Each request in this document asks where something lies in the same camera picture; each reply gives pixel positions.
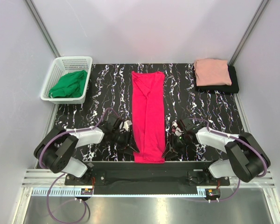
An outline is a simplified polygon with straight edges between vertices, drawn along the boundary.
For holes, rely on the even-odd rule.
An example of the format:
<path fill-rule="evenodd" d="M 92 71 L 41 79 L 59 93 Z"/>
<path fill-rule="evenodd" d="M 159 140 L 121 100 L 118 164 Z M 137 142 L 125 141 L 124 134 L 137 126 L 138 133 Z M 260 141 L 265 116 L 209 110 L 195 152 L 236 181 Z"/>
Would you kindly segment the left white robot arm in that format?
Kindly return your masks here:
<path fill-rule="evenodd" d="M 134 136 L 133 125 L 130 120 L 110 116 L 100 119 L 95 126 L 82 129 L 64 129 L 58 126 L 45 136 L 34 150 L 34 157 L 42 168 L 52 173 L 67 173 L 73 175 L 82 185 L 91 181 L 91 167 L 73 157 L 78 147 L 89 144 L 110 142 L 117 145 L 117 149 L 124 154 L 139 153 Z"/>

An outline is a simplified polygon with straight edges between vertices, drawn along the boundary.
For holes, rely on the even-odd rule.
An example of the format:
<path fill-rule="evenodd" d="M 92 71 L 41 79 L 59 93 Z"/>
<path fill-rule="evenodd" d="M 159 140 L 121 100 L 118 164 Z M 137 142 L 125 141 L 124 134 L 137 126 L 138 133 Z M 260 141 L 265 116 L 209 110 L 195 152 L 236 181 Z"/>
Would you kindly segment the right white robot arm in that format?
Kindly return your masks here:
<path fill-rule="evenodd" d="M 194 124 L 194 118 L 180 119 L 172 125 L 162 157 L 165 160 L 182 155 L 191 143 L 206 145 L 227 154 L 226 160 L 211 163 L 203 172 L 203 181 L 213 185 L 222 177 L 237 177 L 250 182 L 266 175 L 271 161 L 251 133 L 230 134 Z"/>

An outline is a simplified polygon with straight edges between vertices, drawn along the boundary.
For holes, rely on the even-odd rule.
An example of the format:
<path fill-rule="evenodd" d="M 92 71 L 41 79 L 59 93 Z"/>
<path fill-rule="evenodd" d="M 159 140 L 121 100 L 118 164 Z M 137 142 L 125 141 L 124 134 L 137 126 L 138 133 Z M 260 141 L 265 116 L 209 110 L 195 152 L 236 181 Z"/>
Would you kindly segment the red t-shirt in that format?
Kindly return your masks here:
<path fill-rule="evenodd" d="M 133 135 L 139 152 L 134 153 L 136 163 L 163 164 L 165 151 L 163 72 L 132 72 Z"/>

